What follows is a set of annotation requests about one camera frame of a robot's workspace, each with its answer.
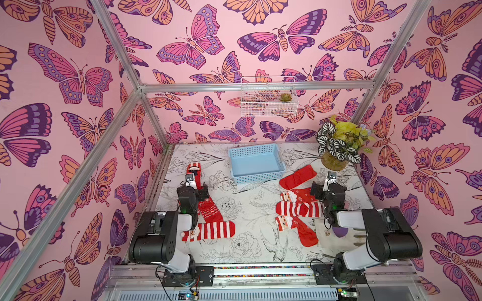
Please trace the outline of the red white striped sock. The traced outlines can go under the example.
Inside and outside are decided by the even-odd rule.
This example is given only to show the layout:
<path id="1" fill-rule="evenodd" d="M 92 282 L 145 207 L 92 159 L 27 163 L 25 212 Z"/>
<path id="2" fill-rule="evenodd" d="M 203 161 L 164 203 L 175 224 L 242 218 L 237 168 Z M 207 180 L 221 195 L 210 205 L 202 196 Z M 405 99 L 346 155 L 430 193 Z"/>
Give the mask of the red white striped sock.
<path id="1" fill-rule="evenodd" d="M 320 202 L 293 203 L 280 201 L 276 204 L 276 213 L 281 216 L 321 218 L 323 217 L 323 204 Z"/>
<path id="2" fill-rule="evenodd" d="M 193 230 L 188 230 L 182 233 L 182 242 L 232 238 L 235 235 L 235 232 L 236 227 L 232 221 L 198 223 Z"/>

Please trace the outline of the red snowflake santa sock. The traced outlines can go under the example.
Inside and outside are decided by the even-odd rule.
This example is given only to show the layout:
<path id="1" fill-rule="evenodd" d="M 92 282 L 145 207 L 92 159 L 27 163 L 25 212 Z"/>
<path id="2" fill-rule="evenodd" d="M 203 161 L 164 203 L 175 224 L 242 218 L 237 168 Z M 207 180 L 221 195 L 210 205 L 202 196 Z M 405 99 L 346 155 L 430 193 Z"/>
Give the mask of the red snowflake santa sock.
<path id="1" fill-rule="evenodd" d="M 313 247 L 319 242 L 315 231 L 296 216 L 277 216 L 275 222 L 280 232 L 291 229 L 296 230 L 299 240 L 304 247 Z"/>
<path id="2" fill-rule="evenodd" d="M 311 195 L 311 188 L 292 189 L 280 194 L 281 201 L 293 203 L 313 203 L 318 200 Z"/>

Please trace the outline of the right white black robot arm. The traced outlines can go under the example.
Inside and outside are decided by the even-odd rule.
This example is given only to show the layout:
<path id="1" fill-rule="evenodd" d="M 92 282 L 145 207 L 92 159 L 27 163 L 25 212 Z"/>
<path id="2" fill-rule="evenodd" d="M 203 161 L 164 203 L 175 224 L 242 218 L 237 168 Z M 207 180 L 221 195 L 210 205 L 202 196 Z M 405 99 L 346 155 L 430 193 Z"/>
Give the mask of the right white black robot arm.
<path id="1" fill-rule="evenodd" d="M 326 188 L 313 183 L 310 191 L 321 201 L 323 217 L 332 229 L 353 228 L 366 233 L 363 245 L 338 253 L 333 260 L 331 273 L 338 283 L 352 282 L 366 269 L 390 260 L 422 256 L 422 243 L 399 208 L 345 209 L 345 191 L 338 183 Z"/>

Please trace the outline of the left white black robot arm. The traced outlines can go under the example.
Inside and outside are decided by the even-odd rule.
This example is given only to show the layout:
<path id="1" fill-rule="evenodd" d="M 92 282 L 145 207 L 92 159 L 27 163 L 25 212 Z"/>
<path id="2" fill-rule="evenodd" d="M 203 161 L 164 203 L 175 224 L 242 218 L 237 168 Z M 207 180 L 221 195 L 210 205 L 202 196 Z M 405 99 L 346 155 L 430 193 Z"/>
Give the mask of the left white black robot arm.
<path id="1" fill-rule="evenodd" d="M 207 272 L 198 268 L 193 256 L 177 247 L 198 226 L 198 205 L 209 197 L 207 185 L 200 189 L 182 184 L 176 189 L 178 209 L 147 211 L 141 215 L 129 245 L 128 258 L 132 263 L 157 265 L 167 275 L 162 284 L 174 287 L 193 287 L 201 284 Z"/>

